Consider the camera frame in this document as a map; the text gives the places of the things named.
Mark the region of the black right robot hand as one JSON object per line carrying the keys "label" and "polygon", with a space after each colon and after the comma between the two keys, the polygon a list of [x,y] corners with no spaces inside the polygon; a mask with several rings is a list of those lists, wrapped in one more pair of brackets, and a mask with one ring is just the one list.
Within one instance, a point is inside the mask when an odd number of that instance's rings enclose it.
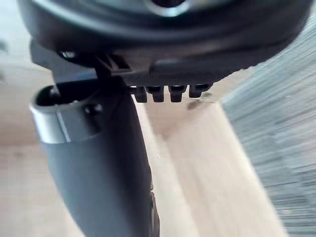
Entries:
{"label": "black right robot hand", "polygon": [[30,102],[56,188],[87,237],[157,237],[135,103],[199,98],[302,32],[311,0],[20,0],[34,64],[53,85]]}

